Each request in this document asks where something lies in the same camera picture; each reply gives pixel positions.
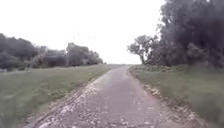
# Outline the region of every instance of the grass verge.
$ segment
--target grass verge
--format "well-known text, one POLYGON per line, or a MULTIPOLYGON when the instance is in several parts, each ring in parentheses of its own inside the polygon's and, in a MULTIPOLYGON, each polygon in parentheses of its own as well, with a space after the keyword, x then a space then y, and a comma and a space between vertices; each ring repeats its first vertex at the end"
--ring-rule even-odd
POLYGON ((118 65, 35 69, 0 74, 0 128, 15 127, 40 106, 118 65))
POLYGON ((224 126, 223 69, 134 66, 130 72, 144 84, 159 89, 172 105, 188 106, 208 122, 224 126))

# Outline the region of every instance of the treeline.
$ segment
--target treeline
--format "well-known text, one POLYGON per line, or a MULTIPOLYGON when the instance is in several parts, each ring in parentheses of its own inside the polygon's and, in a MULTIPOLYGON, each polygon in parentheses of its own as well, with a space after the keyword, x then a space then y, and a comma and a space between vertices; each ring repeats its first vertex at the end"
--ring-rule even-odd
POLYGON ((223 0, 166 0, 157 36, 128 46, 143 64, 224 66, 223 0))
POLYGON ((24 39, 0 34, 0 69, 24 70, 56 66, 81 66, 103 63, 97 52, 69 43, 65 50, 35 46, 24 39))

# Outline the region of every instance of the cracked pavement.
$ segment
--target cracked pavement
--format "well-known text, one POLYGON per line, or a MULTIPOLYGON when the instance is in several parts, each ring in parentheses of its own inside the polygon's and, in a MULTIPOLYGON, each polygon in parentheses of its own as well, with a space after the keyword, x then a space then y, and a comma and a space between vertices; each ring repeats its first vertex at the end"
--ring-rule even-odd
POLYGON ((192 128, 173 121, 173 113, 146 93, 128 68, 107 72, 29 128, 192 128))

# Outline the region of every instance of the overcast sky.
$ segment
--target overcast sky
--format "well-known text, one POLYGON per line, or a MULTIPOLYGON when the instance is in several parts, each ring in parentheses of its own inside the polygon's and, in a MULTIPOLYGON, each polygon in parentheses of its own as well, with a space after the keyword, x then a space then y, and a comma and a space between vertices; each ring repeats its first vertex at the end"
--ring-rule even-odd
POLYGON ((88 46, 107 63, 140 63, 127 51, 155 33, 162 0, 0 0, 0 33, 36 45, 88 46))

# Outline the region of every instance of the tree trunk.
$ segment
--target tree trunk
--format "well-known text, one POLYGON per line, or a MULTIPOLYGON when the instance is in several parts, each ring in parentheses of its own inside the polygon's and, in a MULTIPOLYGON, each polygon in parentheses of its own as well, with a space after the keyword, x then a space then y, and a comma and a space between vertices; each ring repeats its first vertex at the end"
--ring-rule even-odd
POLYGON ((142 64, 145 64, 145 59, 144 59, 144 56, 143 55, 139 55, 140 56, 140 59, 142 61, 142 64))

